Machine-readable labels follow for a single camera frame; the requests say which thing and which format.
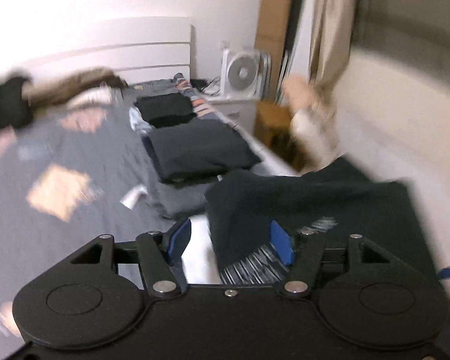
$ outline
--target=black garment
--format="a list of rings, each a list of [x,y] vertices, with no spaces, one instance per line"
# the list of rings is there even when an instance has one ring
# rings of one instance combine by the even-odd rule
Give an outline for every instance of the black garment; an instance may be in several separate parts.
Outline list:
[[[7,126],[21,128],[33,120],[28,103],[22,100],[22,86],[27,81],[17,76],[0,85],[0,130]]]
[[[275,220],[289,234],[326,218],[327,247],[344,248],[362,234],[422,273],[435,268],[405,185],[373,183],[339,158],[299,178],[234,171],[205,195],[219,270],[269,242]]]
[[[238,131],[219,120],[195,119],[153,130],[143,141],[161,181],[168,184],[250,169],[261,161]]]
[[[195,116],[190,97],[181,93],[140,97],[135,106],[142,119],[155,128],[171,127],[190,122]]]

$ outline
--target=headboard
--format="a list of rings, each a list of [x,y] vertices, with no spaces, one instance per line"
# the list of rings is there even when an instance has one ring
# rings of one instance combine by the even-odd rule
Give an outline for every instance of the headboard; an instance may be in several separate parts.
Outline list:
[[[40,81],[105,66],[128,83],[171,78],[179,72],[190,78],[188,17],[124,17],[51,29],[52,34],[46,42],[17,47],[14,60],[0,67],[0,75],[22,68]]]

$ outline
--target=beige curtain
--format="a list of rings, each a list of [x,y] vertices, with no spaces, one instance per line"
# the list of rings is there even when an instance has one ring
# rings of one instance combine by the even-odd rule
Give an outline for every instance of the beige curtain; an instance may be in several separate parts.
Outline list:
[[[308,65],[310,81],[331,92],[348,62],[356,0],[316,0]]]

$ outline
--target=metal bolt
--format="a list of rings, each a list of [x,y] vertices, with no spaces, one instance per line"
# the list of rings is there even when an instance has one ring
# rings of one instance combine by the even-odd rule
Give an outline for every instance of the metal bolt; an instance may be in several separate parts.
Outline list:
[[[172,292],[176,289],[176,284],[173,281],[161,280],[154,284],[154,290],[165,294],[167,292]]]
[[[225,296],[228,296],[229,298],[234,298],[239,294],[239,292],[236,289],[228,289],[225,291]]]
[[[292,294],[300,294],[308,290],[308,285],[303,281],[289,281],[285,283],[284,288]]]
[[[300,230],[300,233],[302,233],[305,236],[310,236],[312,234],[315,234],[315,231],[313,231],[311,228],[304,227],[303,229]]]

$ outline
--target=gray bedsheet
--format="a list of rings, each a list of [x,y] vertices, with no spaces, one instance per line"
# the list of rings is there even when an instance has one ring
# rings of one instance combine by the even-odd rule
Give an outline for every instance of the gray bedsheet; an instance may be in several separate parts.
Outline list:
[[[36,121],[18,133],[17,142],[0,159],[0,358],[22,344],[6,327],[4,309],[27,282],[99,234],[111,233],[121,242],[149,230],[166,231],[173,224],[145,198],[133,210],[120,203],[132,187],[147,184],[147,157],[130,128],[128,107],[106,110],[96,132],[67,130],[55,118]],[[68,223],[38,212],[26,199],[51,163],[91,178],[95,201],[79,204]],[[121,267],[120,274],[136,281],[136,273],[126,269]]]

